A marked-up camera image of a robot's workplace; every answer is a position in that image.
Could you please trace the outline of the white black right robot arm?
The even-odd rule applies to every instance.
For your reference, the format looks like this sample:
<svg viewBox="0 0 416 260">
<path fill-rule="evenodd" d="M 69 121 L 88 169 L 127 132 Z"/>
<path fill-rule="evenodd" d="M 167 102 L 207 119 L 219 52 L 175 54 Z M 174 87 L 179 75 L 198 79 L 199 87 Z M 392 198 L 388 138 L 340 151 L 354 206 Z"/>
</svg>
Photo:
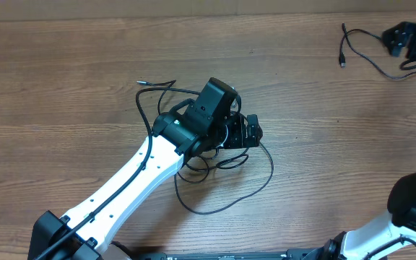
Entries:
<svg viewBox="0 0 416 260">
<path fill-rule="evenodd" d="M 416 75 L 416 23 L 400 22 L 385 30 L 378 40 L 391 56 L 407 49 L 399 68 L 401 79 Z M 400 178 L 393 186 L 386 211 L 357 230 L 342 232 L 306 259 L 386 259 L 405 246 L 416 248 L 416 173 Z"/>
</svg>

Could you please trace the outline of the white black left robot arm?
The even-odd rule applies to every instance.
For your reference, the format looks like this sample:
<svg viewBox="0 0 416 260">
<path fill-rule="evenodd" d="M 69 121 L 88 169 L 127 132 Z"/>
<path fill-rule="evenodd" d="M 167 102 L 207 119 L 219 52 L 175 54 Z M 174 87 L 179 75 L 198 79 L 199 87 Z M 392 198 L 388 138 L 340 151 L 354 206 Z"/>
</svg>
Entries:
<svg viewBox="0 0 416 260">
<path fill-rule="evenodd" d="M 103 186 L 61 217 L 47 211 L 33 225 L 29 259 L 130 259 L 114 242 L 140 204 L 192 158 L 220 149 L 258 147 L 257 115 L 244 116 L 237 91 L 212 77 L 202 91 L 144 125 L 136 154 Z"/>
</svg>

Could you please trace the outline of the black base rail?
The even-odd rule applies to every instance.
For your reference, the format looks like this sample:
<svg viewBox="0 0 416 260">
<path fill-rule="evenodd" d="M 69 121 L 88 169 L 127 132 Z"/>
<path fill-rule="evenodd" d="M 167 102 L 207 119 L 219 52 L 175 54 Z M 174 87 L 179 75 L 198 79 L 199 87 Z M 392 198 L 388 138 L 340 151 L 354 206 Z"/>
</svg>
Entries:
<svg viewBox="0 0 416 260">
<path fill-rule="evenodd" d="M 248 252 L 248 253 L 185 253 L 174 254 L 157 251 L 157 248 L 130 249 L 119 242 L 112 242 L 126 256 L 138 260 L 324 260 L 338 259 L 325 247 L 292 248 L 279 252 Z"/>
</svg>

